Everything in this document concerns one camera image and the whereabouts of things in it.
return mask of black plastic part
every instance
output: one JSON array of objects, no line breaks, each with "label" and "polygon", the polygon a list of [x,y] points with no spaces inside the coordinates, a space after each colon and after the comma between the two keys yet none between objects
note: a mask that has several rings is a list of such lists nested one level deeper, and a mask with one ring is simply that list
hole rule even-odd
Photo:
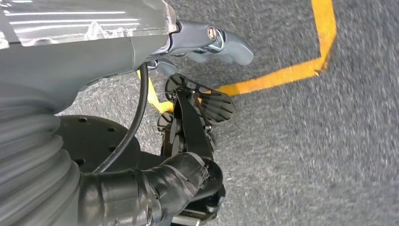
[{"label": "black plastic part", "polygon": [[158,131],[164,132],[165,127],[171,124],[173,121],[173,113],[172,112],[164,112],[160,115],[157,121]]},{"label": "black plastic part", "polygon": [[202,159],[213,161],[212,146],[205,136],[197,111],[190,104],[184,91],[176,91],[174,120],[181,120],[187,151],[194,152]]},{"label": "black plastic part", "polygon": [[[128,131],[108,119],[88,115],[61,116],[61,126],[56,132],[64,139],[63,149],[84,173],[92,172],[120,143]],[[160,165],[166,157],[140,151],[136,138],[107,172],[137,168],[146,170]]]},{"label": "black plastic part", "polygon": [[174,100],[176,90],[182,88],[195,91],[196,106],[206,124],[206,121],[222,122],[231,119],[235,107],[227,94],[189,80],[181,74],[174,74],[169,77],[165,85],[167,99]]}]

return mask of yellow line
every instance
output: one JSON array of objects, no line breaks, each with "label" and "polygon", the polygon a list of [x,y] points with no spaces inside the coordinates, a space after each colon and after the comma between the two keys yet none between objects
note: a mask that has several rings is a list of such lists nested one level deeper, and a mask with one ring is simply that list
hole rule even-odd
[{"label": "yellow line", "polygon": [[[138,77],[141,79],[140,76],[140,71],[137,71]],[[172,102],[166,101],[163,103],[160,103],[157,97],[157,93],[155,92],[154,86],[152,84],[151,78],[148,78],[148,97],[147,97],[148,103],[150,103],[152,106],[155,107],[160,113],[166,112],[166,111],[172,111],[173,110],[173,104]]]},{"label": "yellow line", "polygon": [[[321,56],[319,58],[286,67],[256,79],[224,85],[217,88],[216,90],[226,93],[229,96],[235,96],[279,86],[301,79],[310,78],[313,76],[317,76],[318,71],[324,71],[327,68],[329,53],[336,36],[333,3],[332,0],[312,0],[312,7],[320,42]],[[157,98],[155,101],[155,98],[154,100],[152,100],[152,105],[160,113],[165,111],[172,111],[173,105],[171,102],[167,101],[159,103]]]}]

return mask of black rubber tube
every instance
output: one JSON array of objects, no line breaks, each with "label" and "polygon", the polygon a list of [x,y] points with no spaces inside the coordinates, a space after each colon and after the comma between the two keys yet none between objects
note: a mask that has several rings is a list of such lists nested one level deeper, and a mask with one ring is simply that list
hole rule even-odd
[{"label": "black rubber tube", "polygon": [[119,145],[116,147],[116,149],[108,156],[107,159],[104,160],[103,163],[101,163],[94,171],[93,173],[101,173],[106,171],[109,166],[115,162],[115,160],[125,151],[126,147],[129,145],[129,143],[132,141],[132,139],[135,137],[135,134],[141,124],[141,120],[143,119],[144,112],[145,112],[145,106],[147,105],[147,97],[148,97],[148,68],[147,68],[147,63],[144,62],[140,66],[140,76],[141,76],[141,82],[140,82],[140,97],[138,100],[138,105],[137,105],[137,110],[135,117],[133,118],[132,124],[130,125],[130,128],[128,132],[126,133],[125,137],[122,139],[122,141],[119,143]]}]

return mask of gray plastic housing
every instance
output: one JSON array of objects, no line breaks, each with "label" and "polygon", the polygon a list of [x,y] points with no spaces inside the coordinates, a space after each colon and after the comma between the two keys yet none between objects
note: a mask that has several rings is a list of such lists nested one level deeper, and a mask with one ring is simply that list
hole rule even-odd
[{"label": "gray plastic housing", "polygon": [[[171,159],[149,172],[86,175],[53,135],[60,123],[54,114],[79,90],[134,71],[167,38],[13,44],[0,51],[0,225],[154,225],[188,204],[207,178],[199,157],[183,156],[190,165]],[[168,195],[160,199],[160,193]],[[113,194],[119,194],[118,202]],[[104,209],[107,202],[112,210]]]}]

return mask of screw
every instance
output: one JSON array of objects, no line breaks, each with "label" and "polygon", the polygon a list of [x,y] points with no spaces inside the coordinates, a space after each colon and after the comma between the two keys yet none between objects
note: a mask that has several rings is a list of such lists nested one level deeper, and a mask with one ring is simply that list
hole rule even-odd
[{"label": "screw", "polygon": [[213,27],[213,26],[209,26],[207,32],[208,32],[208,38],[209,38],[211,41],[215,41],[216,38],[217,38],[216,28]]}]

